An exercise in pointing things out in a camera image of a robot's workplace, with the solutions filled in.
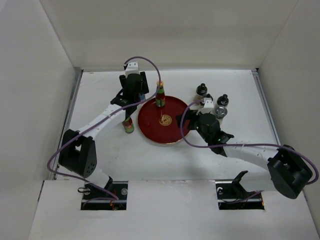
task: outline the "table surface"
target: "table surface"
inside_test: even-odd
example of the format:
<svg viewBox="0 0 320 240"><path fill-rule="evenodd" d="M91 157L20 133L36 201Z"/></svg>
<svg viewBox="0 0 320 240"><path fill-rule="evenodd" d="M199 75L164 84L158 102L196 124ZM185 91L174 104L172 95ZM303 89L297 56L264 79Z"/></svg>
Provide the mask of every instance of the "table surface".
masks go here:
<svg viewBox="0 0 320 240"><path fill-rule="evenodd" d="M99 115L119 91L119 72L84 73L70 128L76 130ZM161 71L165 93L192 102L205 83L215 99L228 94L230 104L222 129L252 143L276 143L252 72L249 70ZM146 73L150 92L157 75ZM114 180L127 181L126 211L81 211L83 182L58 177L43 186L29 240L318 240L303 194L295 200L275 191L262 193L265 210L219 210L212 179L234 178L239 172L266 173L256 165L215 155L181 141L161 145L137 127L118 125L96 142L98 164ZM194 131L187 136L205 145Z"/></svg>
<svg viewBox="0 0 320 240"><path fill-rule="evenodd" d="M122 72L83 74L70 129L85 126L108 106L121 88L120 74ZM153 93L157 74L147 71L146 76L150 93ZM214 100L228 94L230 103L222 130L252 143L276 143L250 70L164 70L161 77L165 94L187 104L193 101L195 90L201 83L207 85ZM250 173L264 171L248 162L216 155L209 149L190 147L183 141L169 145L151 142L138 127L140 108L132 115L133 133L125 133L119 124L95 143L99 167L115 181L227 179L245 170ZM196 131L191 131L187 139L196 145L206 145ZM70 173L63 167L59 170Z"/></svg>

